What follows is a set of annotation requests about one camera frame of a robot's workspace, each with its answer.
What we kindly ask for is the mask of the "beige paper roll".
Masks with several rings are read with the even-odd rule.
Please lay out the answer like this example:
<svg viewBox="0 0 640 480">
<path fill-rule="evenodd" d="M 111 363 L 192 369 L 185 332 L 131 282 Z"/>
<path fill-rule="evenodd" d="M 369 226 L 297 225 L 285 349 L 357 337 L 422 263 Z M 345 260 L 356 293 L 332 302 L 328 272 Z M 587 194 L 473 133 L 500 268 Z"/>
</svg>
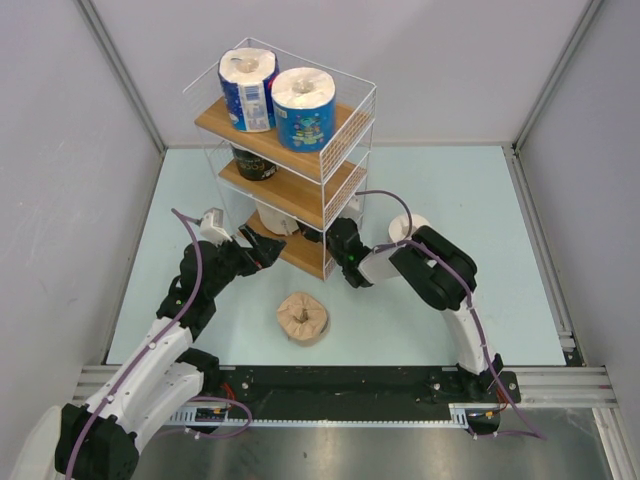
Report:
<svg viewBox="0 0 640 480">
<path fill-rule="evenodd" d="M 293 217 L 267 204 L 257 201 L 256 210 L 262 225 L 273 234 L 291 236 L 299 230 L 297 221 Z"/>
</svg>

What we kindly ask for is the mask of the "brown paper roll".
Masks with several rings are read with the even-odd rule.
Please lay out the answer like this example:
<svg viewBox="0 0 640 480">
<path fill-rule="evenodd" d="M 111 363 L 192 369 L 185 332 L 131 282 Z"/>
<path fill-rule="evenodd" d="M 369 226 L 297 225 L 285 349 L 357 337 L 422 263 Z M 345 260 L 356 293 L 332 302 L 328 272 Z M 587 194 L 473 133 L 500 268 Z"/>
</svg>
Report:
<svg viewBox="0 0 640 480">
<path fill-rule="evenodd" d="M 276 318 L 287 339 L 301 347 L 317 344 L 330 330 L 330 317 L 324 305 L 300 291 L 280 304 Z"/>
</svg>

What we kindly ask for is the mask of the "white dotted paper roll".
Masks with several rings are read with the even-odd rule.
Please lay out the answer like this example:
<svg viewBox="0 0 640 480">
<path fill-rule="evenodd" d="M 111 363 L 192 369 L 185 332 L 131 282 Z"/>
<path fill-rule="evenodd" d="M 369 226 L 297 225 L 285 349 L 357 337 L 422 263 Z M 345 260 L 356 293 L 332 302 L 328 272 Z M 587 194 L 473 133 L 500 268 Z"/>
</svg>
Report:
<svg viewBox="0 0 640 480">
<path fill-rule="evenodd" d="M 431 226 L 431 223 L 423 216 L 407 214 L 396 216 L 388 226 L 388 238 L 392 243 L 399 242 L 411 235 L 422 226 Z"/>
</svg>

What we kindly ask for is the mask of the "black paper roll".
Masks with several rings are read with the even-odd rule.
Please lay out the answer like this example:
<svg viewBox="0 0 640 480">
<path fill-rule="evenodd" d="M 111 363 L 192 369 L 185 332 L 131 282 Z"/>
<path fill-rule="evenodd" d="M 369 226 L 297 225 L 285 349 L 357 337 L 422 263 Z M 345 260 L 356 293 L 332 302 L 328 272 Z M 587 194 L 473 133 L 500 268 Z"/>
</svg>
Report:
<svg viewBox="0 0 640 480">
<path fill-rule="evenodd" d="M 236 145 L 231 145 L 231 150 L 238 172 L 246 180 L 267 180 L 278 171 L 276 164 L 248 150 Z"/>
</svg>

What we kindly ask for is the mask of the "light blue paper roll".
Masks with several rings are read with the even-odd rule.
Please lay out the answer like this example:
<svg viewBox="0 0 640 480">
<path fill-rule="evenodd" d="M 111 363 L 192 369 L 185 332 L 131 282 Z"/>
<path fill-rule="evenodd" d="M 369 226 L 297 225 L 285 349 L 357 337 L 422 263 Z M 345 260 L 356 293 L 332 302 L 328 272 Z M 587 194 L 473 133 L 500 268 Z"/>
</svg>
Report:
<svg viewBox="0 0 640 480">
<path fill-rule="evenodd" d="M 324 70 L 297 67 L 279 73 L 272 103 L 280 144 L 297 153 L 321 151 L 336 129 L 336 86 Z"/>
</svg>

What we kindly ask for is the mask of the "dark blue paper roll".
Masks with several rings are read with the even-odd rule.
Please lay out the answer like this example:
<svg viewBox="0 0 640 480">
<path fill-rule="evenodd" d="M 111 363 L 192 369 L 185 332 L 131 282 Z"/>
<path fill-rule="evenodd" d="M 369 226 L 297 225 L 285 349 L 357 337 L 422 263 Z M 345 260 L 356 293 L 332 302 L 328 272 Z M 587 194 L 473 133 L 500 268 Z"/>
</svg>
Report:
<svg viewBox="0 0 640 480">
<path fill-rule="evenodd" d="M 245 133 L 275 128 L 271 87 L 279 73 L 276 54 L 243 47 L 228 50 L 218 63 L 218 78 L 233 127 Z"/>
</svg>

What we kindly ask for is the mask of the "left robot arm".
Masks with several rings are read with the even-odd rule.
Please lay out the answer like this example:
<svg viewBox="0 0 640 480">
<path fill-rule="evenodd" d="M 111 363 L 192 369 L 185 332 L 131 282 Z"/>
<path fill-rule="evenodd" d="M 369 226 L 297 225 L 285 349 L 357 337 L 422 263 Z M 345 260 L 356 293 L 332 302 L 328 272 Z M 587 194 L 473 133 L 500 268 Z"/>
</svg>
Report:
<svg viewBox="0 0 640 480">
<path fill-rule="evenodd" d="M 238 277 L 272 266 L 286 243 L 242 225 L 235 238 L 193 239 L 144 340 L 80 406 L 61 411 L 55 470 L 68 479 L 129 479 L 152 437 L 186 402 L 221 387 L 217 357 L 193 343 L 216 312 L 215 298 Z"/>
</svg>

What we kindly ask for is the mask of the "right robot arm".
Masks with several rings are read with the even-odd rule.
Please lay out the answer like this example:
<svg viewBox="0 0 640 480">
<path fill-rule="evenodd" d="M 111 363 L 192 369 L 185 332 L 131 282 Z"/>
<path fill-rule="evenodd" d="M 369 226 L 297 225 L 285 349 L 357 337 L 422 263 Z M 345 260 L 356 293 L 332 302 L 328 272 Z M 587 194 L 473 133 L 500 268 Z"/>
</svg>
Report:
<svg viewBox="0 0 640 480">
<path fill-rule="evenodd" d="M 495 375 L 503 368 L 502 359 L 462 306 L 467 293 L 477 286 L 477 266 L 463 250 L 428 224 L 398 241 L 374 248 L 361 241 L 358 225 L 350 218 L 335 220 L 325 234 L 304 224 L 299 227 L 305 239 L 326 241 L 351 287 L 368 288 L 400 277 L 421 300 L 442 314 L 458 353 L 455 393 L 484 401 L 496 391 Z"/>
</svg>

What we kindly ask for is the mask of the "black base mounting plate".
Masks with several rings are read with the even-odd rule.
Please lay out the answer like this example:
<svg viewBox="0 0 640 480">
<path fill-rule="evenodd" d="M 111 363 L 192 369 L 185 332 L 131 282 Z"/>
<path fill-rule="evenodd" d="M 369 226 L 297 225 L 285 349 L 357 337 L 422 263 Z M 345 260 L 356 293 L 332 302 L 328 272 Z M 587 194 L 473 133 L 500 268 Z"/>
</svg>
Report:
<svg viewBox="0 0 640 480">
<path fill-rule="evenodd" d="M 367 406 L 382 401 L 438 404 L 495 404 L 504 397 L 497 385 L 475 401 L 453 391 L 456 367 L 441 366 L 235 366 L 220 368 L 204 383 L 207 396 L 220 393 L 247 405 L 280 401 L 294 405 Z"/>
</svg>

